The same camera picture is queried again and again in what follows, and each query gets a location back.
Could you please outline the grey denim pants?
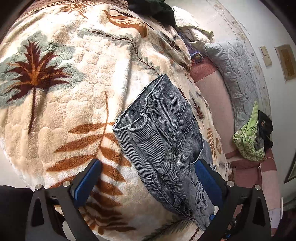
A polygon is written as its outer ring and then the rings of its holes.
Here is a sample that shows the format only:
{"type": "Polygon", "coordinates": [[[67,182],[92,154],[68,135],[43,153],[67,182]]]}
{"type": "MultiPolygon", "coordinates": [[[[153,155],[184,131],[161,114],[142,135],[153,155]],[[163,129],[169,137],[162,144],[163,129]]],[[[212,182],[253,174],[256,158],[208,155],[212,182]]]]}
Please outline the grey denim pants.
{"type": "Polygon", "coordinates": [[[168,76],[149,83],[112,129],[154,199],[205,230],[214,206],[195,164],[201,159],[211,163],[212,153],[189,102],[168,76]]]}

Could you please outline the dark clothing pile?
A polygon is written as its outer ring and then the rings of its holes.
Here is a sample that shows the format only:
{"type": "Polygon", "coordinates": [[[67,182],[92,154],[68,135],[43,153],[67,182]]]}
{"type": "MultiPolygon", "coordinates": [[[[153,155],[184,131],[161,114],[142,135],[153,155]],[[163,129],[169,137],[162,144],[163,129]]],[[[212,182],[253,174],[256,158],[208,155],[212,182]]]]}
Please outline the dark clothing pile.
{"type": "Polygon", "coordinates": [[[272,120],[262,111],[258,111],[258,126],[255,138],[255,150],[259,150],[264,147],[266,152],[273,146],[273,141],[270,136],[273,132],[273,122],[272,120]]]}

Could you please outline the green patterned cloth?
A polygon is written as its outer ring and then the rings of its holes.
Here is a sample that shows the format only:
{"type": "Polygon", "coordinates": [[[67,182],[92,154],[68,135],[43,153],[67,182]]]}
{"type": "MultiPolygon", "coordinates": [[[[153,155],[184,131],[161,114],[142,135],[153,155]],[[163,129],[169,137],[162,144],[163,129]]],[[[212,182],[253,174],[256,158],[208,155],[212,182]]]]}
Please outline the green patterned cloth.
{"type": "Polygon", "coordinates": [[[264,147],[255,149],[258,133],[258,102],[254,102],[250,119],[233,135],[233,142],[243,158],[249,161],[261,161],[265,156],[264,147]]]}

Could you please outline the beige leaf pattern blanket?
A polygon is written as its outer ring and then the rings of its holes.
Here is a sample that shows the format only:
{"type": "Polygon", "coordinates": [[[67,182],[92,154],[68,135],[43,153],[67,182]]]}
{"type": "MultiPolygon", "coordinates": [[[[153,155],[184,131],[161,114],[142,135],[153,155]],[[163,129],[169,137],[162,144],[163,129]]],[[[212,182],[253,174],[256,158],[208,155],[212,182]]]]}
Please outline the beige leaf pattern blanket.
{"type": "Polygon", "coordinates": [[[190,68],[177,31],[124,1],[35,3],[1,44],[1,146],[30,187],[59,186],[100,159],[98,185],[79,209],[96,238],[198,240],[193,222],[148,193],[111,129],[166,73],[189,99],[214,164],[227,176],[221,138],[190,68]]]}

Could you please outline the grey quilted pillow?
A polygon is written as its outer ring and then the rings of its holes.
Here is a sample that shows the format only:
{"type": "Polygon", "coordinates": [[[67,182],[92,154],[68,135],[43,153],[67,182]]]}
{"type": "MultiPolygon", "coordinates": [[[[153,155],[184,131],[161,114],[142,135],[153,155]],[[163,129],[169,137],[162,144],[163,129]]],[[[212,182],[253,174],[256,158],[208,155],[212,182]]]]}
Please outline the grey quilted pillow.
{"type": "Polygon", "coordinates": [[[206,55],[223,77],[234,114],[234,130],[246,124],[258,101],[258,93],[247,53],[240,40],[205,44],[206,55]]]}

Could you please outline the cream cushion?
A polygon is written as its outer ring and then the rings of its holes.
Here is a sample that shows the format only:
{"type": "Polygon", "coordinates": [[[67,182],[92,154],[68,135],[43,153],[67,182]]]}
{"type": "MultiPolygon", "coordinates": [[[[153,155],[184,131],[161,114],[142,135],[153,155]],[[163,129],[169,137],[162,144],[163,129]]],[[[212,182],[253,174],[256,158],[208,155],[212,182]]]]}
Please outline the cream cushion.
{"type": "Polygon", "coordinates": [[[173,6],[172,9],[176,26],[193,47],[203,52],[205,44],[215,42],[214,33],[204,29],[188,11],[177,6],[173,6]]]}

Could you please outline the black garment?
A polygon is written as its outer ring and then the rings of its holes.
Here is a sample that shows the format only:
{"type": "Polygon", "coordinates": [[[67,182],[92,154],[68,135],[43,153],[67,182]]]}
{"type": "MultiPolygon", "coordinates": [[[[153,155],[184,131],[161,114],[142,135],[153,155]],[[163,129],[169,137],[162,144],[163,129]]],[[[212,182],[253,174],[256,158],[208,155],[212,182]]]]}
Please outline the black garment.
{"type": "Polygon", "coordinates": [[[176,27],[173,9],[158,0],[128,0],[128,9],[141,15],[151,16],[164,26],[176,27]]]}

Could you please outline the wall switch plate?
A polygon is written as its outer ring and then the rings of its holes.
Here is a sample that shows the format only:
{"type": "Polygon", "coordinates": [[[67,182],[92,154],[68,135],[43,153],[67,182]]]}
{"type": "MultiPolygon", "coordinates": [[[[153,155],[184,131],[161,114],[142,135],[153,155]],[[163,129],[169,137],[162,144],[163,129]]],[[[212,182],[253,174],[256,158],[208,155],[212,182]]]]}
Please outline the wall switch plate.
{"type": "Polygon", "coordinates": [[[266,46],[261,46],[260,47],[260,50],[262,52],[262,59],[264,61],[265,66],[266,67],[271,66],[272,65],[272,61],[271,61],[271,58],[269,56],[269,53],[267,51],[266,46]]]}

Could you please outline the wooden wall frame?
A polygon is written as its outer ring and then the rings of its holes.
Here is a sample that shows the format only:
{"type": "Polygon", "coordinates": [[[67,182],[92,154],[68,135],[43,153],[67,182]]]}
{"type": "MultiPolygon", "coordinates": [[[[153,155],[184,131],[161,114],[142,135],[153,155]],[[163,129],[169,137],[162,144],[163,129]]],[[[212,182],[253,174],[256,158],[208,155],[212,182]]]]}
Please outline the wooden wall frame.
{"type": "Polygon", "coordinates": [[[281,45],[275,47],[280,65],[283,71],[285,81],[295,79],[295,57],[290,45],[281,45]]]}

